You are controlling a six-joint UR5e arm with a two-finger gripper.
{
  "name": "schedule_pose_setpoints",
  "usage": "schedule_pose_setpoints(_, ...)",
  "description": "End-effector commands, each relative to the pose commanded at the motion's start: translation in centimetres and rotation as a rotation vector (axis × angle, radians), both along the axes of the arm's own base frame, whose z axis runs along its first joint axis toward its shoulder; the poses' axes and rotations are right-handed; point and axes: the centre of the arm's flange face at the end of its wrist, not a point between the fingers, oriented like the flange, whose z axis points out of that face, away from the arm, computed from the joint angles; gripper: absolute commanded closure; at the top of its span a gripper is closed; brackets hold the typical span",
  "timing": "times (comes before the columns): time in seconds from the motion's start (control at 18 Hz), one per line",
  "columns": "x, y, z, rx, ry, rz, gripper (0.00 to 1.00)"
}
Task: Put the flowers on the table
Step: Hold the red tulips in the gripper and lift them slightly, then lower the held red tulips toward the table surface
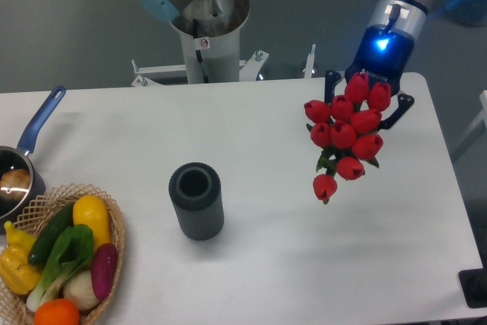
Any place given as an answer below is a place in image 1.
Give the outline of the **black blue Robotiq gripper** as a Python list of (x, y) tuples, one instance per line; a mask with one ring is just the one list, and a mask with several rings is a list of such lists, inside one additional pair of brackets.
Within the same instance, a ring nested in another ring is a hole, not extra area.
[[(345, 70), (345, 79), (349, 82), (355, 73), (365, 72), (372, 87), (378, 82), (388, 83), (391, 94), (400, 90), (400, 79), (406, 63), (414, 48), (414, 41), (400, 33), (386, 33), (379, 27), (368, 27), (360, 42), (352, 64)], [(336, 70), (327, 70), (325, 74), (324, 101), (333, 102), (336, 86), (343, 76)], [(396, 96), (397, 107), (390, 116), (380, 121), (380, 130), (389, 130), (414, 105), (415, 98), (404, 92)]]

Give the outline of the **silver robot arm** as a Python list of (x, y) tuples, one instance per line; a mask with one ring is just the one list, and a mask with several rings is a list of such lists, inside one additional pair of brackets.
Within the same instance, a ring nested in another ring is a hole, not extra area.
[(384, 82), (398, 99), (398, 106), (380, 129), (390, 129), (414, 104), (400, 90), (400, 79), (435, 0), (377, 0), (358, 50), (345, 70), (350, 80), (357, 72), (368, 75), (371, 84)]

